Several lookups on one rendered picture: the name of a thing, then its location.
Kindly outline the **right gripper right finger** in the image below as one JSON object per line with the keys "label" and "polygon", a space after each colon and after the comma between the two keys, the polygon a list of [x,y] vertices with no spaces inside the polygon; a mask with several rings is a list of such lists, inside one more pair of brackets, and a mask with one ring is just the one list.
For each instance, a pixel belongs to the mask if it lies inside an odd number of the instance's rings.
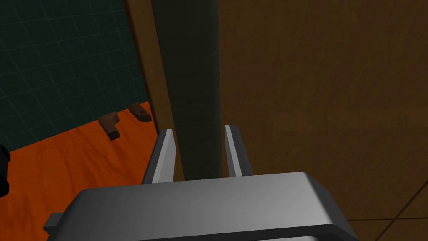
{"label": "right gripper right finger", "polygon": [[243,140],[236,125],[225,125],[225,150],[230,177],[253,175]]}

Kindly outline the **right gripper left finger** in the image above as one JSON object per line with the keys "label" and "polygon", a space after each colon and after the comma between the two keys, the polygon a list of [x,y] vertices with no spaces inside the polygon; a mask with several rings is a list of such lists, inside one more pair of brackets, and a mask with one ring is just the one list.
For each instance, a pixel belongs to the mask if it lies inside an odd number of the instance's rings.
{"label": "right gripper left finger", "polygon": [[176,145],[172,129],[158,134],[142,184],[173,182]]}

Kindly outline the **dark bar handle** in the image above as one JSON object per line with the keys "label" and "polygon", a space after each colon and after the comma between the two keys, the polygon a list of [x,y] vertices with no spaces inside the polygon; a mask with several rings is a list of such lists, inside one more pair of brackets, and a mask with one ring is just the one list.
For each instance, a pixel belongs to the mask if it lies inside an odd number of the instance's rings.
{"label": "dark bar handle", "polygon": [[185,180],[222,177],[218,0],[151,0]]}

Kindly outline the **brown rounded lump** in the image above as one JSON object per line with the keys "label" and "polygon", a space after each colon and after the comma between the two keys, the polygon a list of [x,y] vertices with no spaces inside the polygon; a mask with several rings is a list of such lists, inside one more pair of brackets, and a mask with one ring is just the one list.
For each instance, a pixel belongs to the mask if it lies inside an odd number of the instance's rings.
{"label": "brown rounded lump", "polygon": [[132,103],[128,105],[130,114],[133,115],[140,122],[150,122],[151,115],[139,103]]}

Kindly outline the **brown angular block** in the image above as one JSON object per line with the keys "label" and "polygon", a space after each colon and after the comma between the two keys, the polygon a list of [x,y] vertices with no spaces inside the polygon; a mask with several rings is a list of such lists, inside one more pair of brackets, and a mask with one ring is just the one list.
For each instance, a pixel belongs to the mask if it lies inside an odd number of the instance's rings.
{"label": "brown angular block", "polygon": [[100,116],[97,118],[97,120],[111,141],[120,137],[120,133],[115,126],[120,121],[116,112],[111,112]]}

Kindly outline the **brown wooden door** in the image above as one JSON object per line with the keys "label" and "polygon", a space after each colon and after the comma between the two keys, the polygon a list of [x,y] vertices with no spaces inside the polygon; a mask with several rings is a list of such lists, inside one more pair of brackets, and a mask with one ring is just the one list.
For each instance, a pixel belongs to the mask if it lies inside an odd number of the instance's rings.
{"label": "brown wooden door", "polygon": [[428,219],[428,0],[218,0],[222,125],[351,221]]}

